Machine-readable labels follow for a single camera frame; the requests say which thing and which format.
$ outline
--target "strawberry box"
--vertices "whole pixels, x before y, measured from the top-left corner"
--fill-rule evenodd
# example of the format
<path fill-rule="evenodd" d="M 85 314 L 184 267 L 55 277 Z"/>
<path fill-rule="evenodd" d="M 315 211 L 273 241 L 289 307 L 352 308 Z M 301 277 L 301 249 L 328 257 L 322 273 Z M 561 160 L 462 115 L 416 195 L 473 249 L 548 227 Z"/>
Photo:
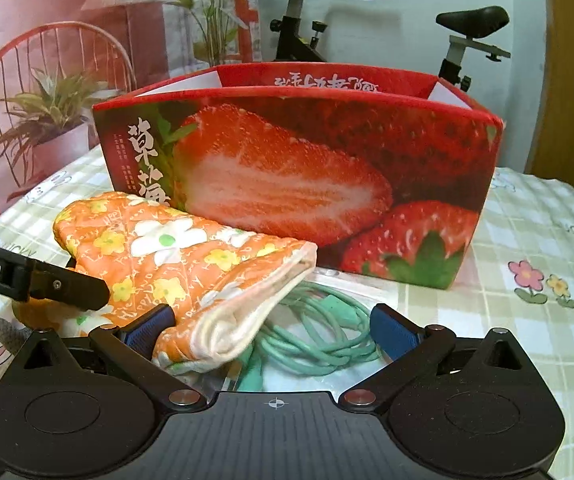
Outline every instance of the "strawberry box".
<path fill-rule="evenodd" d="M 447 288 L 502 121 L 434 75 L 223 65 L 94 106 L 116 190 L 318 245 L 318 264 Z"/>

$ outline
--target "green and white plaid tablecloth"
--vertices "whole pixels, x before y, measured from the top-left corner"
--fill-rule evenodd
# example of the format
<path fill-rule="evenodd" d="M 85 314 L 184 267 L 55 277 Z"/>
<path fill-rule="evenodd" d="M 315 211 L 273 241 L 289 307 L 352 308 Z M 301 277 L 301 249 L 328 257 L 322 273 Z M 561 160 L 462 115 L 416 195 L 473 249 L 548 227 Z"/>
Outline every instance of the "green and white plaid tablecloth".
<path fill-rule="evenodd" d="M 69 203 L 111 189 L 100 148 L 39 188 L 0 217 L 0 246 L 64 265 L 68 254 L 55 243 L 51 225 Z M 532 278 L 534 290 L 529 292 L 515 281 L 510 267 L 517 266 L 540 270 L 544 279 Z M 531 275 L 538 277 L 535 271 Z M 555 277 L 566 283 L 556 283 Z M 566 420 L 564 442 L 550 473 L 574 479 L 574 190 L 555 180 L 498 169 L 472 246 L 450 290 L 379 281 L 383 288 L 398 289 L 398 310 L 418 325 L 440 323 L 469 337 L 483 337 L 494 326 L 515 334 Z M 532 300 L 535 294 L 546 298 Z M 0 316 L 11 316 L 3 298 Z"/>

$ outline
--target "bike seat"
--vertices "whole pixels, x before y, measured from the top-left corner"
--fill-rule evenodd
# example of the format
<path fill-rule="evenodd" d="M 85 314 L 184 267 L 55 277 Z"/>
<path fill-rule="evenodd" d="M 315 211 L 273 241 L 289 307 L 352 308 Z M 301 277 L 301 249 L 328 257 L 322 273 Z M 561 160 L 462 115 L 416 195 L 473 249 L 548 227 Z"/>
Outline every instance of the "bike seat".
<path fill-rule="evenodd" d="M 468 38 L 486 38 L 509 23 L 509 15 L 502 7 L 491 6 L 443 12 L 436 16 L 436 23 Z"/>

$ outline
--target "chair backrest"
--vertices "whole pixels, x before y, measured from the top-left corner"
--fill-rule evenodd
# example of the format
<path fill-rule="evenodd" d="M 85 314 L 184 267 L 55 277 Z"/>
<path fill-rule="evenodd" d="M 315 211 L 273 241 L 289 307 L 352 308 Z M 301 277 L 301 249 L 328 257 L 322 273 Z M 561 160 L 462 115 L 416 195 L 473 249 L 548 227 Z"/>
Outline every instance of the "chair backrest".
<path fill-rule="evenodd" d="M 7 99 L 37 90 L 32 69 L 52 77 L 84 73 L 107 82 L 110 89 L 125 92 L 135 88 L 128 54 L 102 28 L 82 22 L 32 28 L 0 49 L 0 137 L 20 120 Z M 0 212 L 11 205 L 13 198 L 49 176 L 41 173 L 43 161 L 32 147 L 21 144 L 22 140 L 0 145 Z"/>

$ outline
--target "white fleece lining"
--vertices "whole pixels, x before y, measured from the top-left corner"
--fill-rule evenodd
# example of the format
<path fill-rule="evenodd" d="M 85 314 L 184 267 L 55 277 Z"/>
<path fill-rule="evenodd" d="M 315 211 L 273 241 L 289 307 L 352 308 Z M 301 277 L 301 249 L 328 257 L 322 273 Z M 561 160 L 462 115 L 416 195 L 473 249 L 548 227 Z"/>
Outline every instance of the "white fleece lining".
<path fill-rule="evenodd" d="M 315 266 L 316 246 L 308 242 L 261 282 L 205 313 L 190 339 L 195 360 L 182 363 L 182 368 L 205 372 L 238 357 L 256 337 L 273 307 Z"/>

